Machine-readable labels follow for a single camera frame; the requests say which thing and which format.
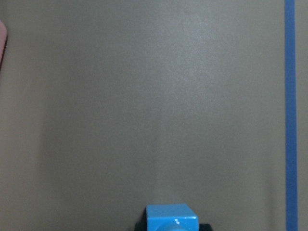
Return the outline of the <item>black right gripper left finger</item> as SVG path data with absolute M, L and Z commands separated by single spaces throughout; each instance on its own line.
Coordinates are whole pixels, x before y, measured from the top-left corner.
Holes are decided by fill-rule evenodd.
M 147 231 L 146 211 L 143 211 L 140 219 L 135 223 L 134 231 Z

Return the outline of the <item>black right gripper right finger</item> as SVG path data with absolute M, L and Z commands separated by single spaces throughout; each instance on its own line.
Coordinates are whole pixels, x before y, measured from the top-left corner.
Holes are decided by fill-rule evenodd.
M 212 227 L 208 223 L 200 223 L 199 224 L 199 231 L 212 231 Z

